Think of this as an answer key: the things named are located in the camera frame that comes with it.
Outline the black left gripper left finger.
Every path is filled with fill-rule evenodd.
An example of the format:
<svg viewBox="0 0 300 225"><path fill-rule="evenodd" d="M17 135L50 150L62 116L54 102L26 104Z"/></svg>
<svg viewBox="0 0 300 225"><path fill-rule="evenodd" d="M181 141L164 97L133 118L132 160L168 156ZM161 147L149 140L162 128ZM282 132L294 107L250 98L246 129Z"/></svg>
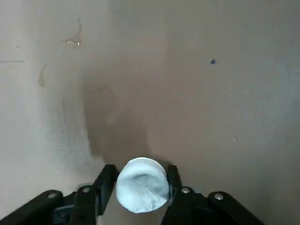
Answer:
<svg viewBox="0 0 300 225"><path fill-rule="evenodd" d="M64 196L58 190L37 195L0 220L2 225L96 225L117 180L115 165L105 165L94 183Z"/></svg>

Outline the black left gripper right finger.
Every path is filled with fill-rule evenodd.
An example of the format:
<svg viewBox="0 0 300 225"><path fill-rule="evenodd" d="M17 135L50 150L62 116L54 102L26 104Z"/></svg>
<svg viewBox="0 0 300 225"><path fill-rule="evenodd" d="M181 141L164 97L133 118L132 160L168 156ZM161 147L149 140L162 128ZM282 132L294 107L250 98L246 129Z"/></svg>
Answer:
<svg viewBox="0 0 300 225"><path fill-rule="evenodd" d="M169 165L167 179L170 205L162 219L163 225L262 225L254 214L223 191L207 197L183 186L178 168Z"/></svg>

